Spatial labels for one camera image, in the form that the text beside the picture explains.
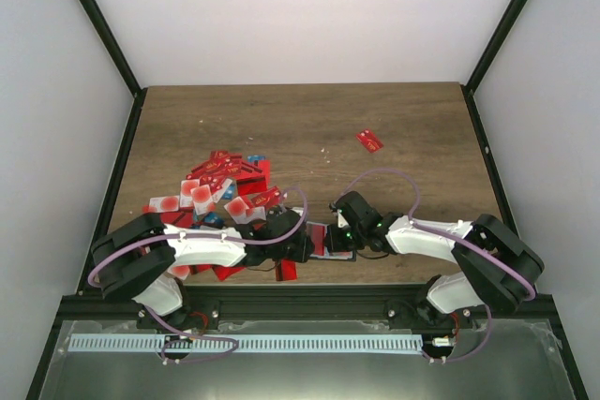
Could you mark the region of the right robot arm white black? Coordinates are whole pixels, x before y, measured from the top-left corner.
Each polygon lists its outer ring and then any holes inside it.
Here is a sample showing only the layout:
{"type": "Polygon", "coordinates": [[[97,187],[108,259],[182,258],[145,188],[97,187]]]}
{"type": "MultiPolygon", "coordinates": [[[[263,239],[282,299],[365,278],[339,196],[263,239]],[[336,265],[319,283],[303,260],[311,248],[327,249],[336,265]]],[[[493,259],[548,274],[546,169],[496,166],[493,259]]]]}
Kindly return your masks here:
{"type": "Polygon", "coordinates": [[[543,261],[493,215],[454,223],[381,215],[356,191],[343,194],[330,208],[337,217],[326,234],[331,250],[420,255],[457,265],[456,274],[433,276],[414,301],[414,314],[429,328],[476,306],[513,314],[536,296],[543,261]]]}

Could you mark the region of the black leather card holder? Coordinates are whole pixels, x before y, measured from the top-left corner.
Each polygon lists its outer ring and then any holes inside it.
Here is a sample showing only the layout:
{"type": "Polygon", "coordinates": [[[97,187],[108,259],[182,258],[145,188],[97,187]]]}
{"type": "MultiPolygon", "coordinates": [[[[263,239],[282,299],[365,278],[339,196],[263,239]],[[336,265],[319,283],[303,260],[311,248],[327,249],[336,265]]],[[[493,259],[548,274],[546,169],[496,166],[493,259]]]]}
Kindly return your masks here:
{"type": "Polygon", "coordinates": [[[337,224],[307,222],[307,236],[313,243],[310,259],[330,261],[355,261],[355,251],[347,247],[344,229],[337,224]]]}

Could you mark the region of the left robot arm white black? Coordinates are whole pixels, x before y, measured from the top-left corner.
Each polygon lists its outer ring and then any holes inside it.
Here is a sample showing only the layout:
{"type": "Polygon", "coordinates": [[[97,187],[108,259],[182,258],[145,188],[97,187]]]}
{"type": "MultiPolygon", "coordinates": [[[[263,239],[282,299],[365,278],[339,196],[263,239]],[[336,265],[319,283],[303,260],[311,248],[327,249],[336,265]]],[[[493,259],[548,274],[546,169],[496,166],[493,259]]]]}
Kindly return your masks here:
{"type": "Polygon", "coordinates": [[[259,266],[268,259],[306,262],[315,248],[306,216],[275,207],[265,219],[233,227],[186,229],[146,213],[92,244],[90,286],[107,302],[131,300],[170,328],[188,325],[191,305],[175,269],[259,266]]]}

